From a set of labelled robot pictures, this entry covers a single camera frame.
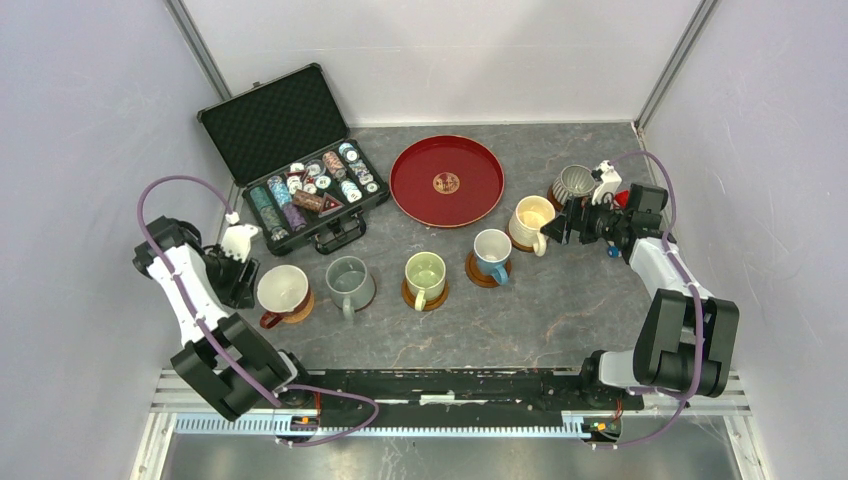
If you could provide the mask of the wooden coaster two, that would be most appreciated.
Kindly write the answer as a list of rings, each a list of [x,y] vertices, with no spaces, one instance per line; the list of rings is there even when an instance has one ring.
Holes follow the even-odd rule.
[[[509,283],[512,262],[509,257],[503,261],[489,261],[470,251],[465,260],[465,273],[475,285],[483,288],[496,288]]]

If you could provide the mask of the grey mug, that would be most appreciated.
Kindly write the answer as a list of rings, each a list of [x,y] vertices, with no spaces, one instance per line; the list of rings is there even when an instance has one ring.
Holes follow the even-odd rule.
[[[343,256],[333,261],[326,271],[325,283],[333,304],[350,322],[376,296],[375,278],[367,265],[355,256]]]

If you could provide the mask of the green mug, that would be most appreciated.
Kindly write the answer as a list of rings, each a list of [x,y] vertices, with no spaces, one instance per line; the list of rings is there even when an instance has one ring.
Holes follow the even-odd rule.
[[[404,270],[407,291],[411,294],[413,308],[423,311],[428,304],[439,299],[445,290],[446,265],[433,252],[419,252],[409,258]]]

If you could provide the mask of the wooden coaster five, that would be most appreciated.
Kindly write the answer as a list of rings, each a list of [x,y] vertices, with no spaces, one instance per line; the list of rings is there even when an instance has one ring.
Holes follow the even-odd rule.
[[[444,289],[439,297],[425,302],[423,311],[432,311],[441,307],[449,297],[450,284],[445,281]],[[413,310],[415,310],[415,297],[409,289],[408,282],[403,280],[401,283],[401,294],[404,302]]]

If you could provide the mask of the grey striped cup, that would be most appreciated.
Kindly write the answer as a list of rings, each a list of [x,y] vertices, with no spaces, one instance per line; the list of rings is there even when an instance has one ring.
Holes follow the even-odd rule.
[[[560,172],[559,176],[552,183],[552,186],[555,189],[567,191],[569,201],[572,198],[592,194],[596,188],[596,182],[592,178],[589,168],[581,165],[569,165]]]

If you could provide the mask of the wooden coaster three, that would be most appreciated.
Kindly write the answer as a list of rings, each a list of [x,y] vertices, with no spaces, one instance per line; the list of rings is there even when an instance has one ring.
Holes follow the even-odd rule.
[[[348,272],[344,275],[342,310],[345,314],[360,311],[373,301],[376,295],[376,283],[373,276],[363,272]]]

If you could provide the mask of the woven cork coaster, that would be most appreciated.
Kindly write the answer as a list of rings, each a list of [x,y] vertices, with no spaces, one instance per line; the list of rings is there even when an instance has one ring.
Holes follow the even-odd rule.
[[[304,301],[294,311],[282,315],[281,321],[286,324],[296,324],[304,321],[313,311],[315,305],[315,294],[312,289]]]

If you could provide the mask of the white bowl cup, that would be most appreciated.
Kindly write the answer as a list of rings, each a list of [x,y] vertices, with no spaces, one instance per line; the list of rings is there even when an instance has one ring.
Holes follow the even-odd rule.
[[[280,265],[266,272],[257,284],[256,296],[265,310],[259,321],[264,329],[283,323],[283,314],[292,312],[312,289],[306,273],[294,265]]]

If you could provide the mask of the wooden coaster four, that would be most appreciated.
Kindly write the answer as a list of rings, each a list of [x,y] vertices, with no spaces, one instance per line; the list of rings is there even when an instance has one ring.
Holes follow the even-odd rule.
[[[555,189],[551,186],[547,192],[547,199],[551,202],[556,211],[561,211],[569,199],[569,194],[565,190]]]

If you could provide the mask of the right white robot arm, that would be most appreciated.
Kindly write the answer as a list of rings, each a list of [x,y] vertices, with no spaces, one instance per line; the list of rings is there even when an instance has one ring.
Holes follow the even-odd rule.
[[[662,187],[632,184],[626,202],[606,193],[557,190],[559,215],[544,226],[563,243],[603,240],[612,257],[637,273],[652,302],[635,346],[627,351],[596,351],[577,382],[580,400],[591,408],[612,401],[618,388],[720,396],[730,376],[739,322],[737,305],[714,297],[695,281],[678,248],[661,230],[669,193]]]

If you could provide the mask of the cream ribbed mug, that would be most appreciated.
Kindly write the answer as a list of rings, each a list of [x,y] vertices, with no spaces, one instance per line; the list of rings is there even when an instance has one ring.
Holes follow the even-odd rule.
[[[540,233],[540,228],[556,216],[554,206],[546,198],[531,195],[522,198],[509,220],[514,238],[524,245],[532,245],[537,257],[547,251],[548,237]]]

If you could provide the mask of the wooden coaster one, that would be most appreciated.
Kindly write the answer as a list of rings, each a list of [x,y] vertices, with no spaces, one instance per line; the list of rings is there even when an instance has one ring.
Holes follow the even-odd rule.
[[[518,249],[519,251],[527,252],[527,253],[534,253],[534,252],[535,252],[535,250],[534,250],[534,248],[533,248],[533,246],[532,246],[532,245],[524,245],[524,244],[522,244],[521,242],[517,241],[517,240],[514,238],[514,236],[513,236],[513,234],[512,234],[512,230],[511,230],[511,228],[510,228],[510,227],[507,227],[507,228],[505,229],[505,233],[506,233],[506,234],[507,234],[507,236],[509,237],[509,239],[510,239],[510,241],[511,241],[511,244],[512,244],[512,246],[513,246],[514,248]]]

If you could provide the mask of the red round tray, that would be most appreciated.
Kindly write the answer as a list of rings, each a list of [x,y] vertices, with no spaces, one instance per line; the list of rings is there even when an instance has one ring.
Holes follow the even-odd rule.
[[[470,138],[438,135],[415,142],[389,175],[400,210],[430,227],[460,228],[488,215],[505,190],[497,157]]]

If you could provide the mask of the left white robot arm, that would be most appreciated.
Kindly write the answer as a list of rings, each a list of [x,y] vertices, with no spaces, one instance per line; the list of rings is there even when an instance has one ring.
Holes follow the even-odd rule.
[[[163,289],[176,315],[181,349],[171,365],[179,377],[230,421],[262,400],[306,405],[313,379],[239,313],[255,303],[259,263],[250,249],[258,227],[232,225],[221,243],[208,247],[194,225],[171,217],[151,221],[143,232],[133,264]]]

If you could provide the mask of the blue handled white mug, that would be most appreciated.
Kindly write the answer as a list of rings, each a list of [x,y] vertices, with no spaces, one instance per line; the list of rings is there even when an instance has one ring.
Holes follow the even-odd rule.
[[[473,250],[479,272],[499,286],[506,285],[509,281],[506,263],[512,252],[507,234],[499,229],[485,229],[476,235]]]

